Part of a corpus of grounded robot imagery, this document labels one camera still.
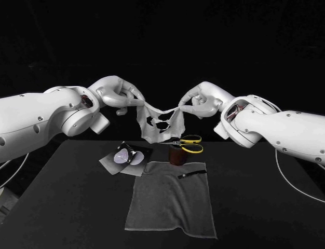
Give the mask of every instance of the cloth with holes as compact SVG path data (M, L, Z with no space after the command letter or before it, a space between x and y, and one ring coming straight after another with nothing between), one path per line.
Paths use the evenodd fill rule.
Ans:
M148 163L142 177L135 178L126 230L181 228L192 237L217 239L207 173L178 178L200 170L207 170L203 162L182 166L169 162Z
M179 107L162 111L148 102L145 106L138 106L138 122L142 129L142 138L151 143L159 143L172 137L181 138L185 132L184 113ZM168 120L162 120L162 115L174 112Z

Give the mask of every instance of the brown cup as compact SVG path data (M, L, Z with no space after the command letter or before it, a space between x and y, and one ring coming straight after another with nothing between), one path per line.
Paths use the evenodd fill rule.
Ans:
M169 146L169 162L175 166L185 164L188 152L177 145Z

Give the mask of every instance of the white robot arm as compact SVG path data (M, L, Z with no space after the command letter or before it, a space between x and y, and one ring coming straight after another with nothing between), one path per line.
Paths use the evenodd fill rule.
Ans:
M182 106L191 98L192 106ZM282 112L259 96L236 98L207 81L185 94L179 105L184 112L198 117L211 117L221 111L214 131L242 147L252 148L265 137L278 151L325 165L325 116Z
M89 88L60 86L45 93L25 93L0 99L0 163L44 147L55 135L100 134L110 122L100 113L106 105L145 105L138 88L117 76L100 79Z

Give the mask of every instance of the towel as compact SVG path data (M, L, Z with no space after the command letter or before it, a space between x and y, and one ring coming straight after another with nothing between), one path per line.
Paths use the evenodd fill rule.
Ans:
M203 162L182 166L169 162L148 163L142 177L135 179L126 230L181 228L192 237L217 239L207 173L178 178L201 170L207 170Z

